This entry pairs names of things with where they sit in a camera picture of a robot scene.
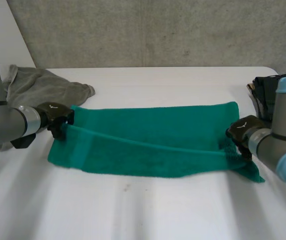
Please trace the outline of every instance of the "gray wall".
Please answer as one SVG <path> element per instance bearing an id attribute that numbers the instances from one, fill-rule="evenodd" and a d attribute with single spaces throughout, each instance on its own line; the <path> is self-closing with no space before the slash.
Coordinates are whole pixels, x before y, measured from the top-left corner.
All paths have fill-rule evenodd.
<path id="1" fill-rule="evenodd" d="M 286 0 L 8 0 L 40 68 L 286 72 Z"/>

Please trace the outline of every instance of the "white table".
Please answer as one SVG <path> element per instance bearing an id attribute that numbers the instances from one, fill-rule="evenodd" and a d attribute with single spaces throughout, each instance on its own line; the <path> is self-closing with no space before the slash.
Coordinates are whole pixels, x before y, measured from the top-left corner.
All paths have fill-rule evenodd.
<path id="1" fill-rule="evenodd" d="M 83 107 L 142 108 L 236 101 L 255 114 L 246 84 L 264 67 L 51 69 L 96 95 Z M 228 171 L 177 179 L 85 173 L 47 162 L 53 139 L 0 152 L 0 240 L 284 240 L 286 184 Z"/>

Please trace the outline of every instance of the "white wall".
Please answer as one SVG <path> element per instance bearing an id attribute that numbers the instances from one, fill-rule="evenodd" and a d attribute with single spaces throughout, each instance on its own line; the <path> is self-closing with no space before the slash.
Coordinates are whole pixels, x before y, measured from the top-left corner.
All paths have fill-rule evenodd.
<path id="1" fill-rule="evenodd" d="M 0 65 L 35 67 L 6 0 L 0 0 Z"/>

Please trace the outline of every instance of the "gray towel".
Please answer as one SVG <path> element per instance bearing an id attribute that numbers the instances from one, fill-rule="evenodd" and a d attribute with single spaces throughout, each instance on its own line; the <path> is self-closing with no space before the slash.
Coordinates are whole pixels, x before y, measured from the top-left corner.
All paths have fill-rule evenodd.
<path id="1" fill-rule="evenodd" d="M 68 80 L 52 72 L 33 67 L 11 65 L 3 81 L 10 107 L 19 105 L 36 107 L 44 102 L 81 105 L 95 94 L 92 86 Z M 0 151 L 12 147 L 10 142 L 0 145 Z"/>

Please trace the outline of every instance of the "black cloth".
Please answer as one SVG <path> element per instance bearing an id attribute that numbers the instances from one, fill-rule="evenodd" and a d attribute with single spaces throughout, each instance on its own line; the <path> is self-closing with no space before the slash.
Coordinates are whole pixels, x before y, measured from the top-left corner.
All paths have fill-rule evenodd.
<path id="1" fill-rule="evenodd" d="M 251 90 L 257 103 L 258 118 L 269 127 L 273 119 L 275 96 L 278 81 L 286 74 L 273 76 L 258 76 L 253 80 L 254 89 Z"/>

